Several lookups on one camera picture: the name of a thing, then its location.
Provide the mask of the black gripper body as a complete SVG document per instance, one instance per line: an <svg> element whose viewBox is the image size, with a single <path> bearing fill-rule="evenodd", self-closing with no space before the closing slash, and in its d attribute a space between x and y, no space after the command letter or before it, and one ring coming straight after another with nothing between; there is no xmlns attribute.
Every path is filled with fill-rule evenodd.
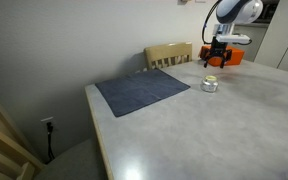
<svg viewBox="0 0 288 180"><path fill-rule="evenodd" d="M211 48L206 59L220 57L224 61L229 61L232 56L232 51L227 49L227 42L219 42L216 38L212 39Z"/></svg>

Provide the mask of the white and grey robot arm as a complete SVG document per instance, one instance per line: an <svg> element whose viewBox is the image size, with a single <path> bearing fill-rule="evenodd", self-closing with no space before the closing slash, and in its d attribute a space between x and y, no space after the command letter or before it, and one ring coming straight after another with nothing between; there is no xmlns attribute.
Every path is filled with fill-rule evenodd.
<svg viewBox="0 0 288 180"><path fill-rule="evenodd" d="M263 10L261 0L217 0L206 16L202 28L202 41L210 45L207 55L203 57L204 67L207 67L211 58L221 59L220 67L231 59L232 51L227 49L228 43L249 45L252 39L244 34L234 34L236 24L250 24L255 21ZM218 24L214 25L211 42L205 41L205 29L212 13L216 12Z"/></svg>

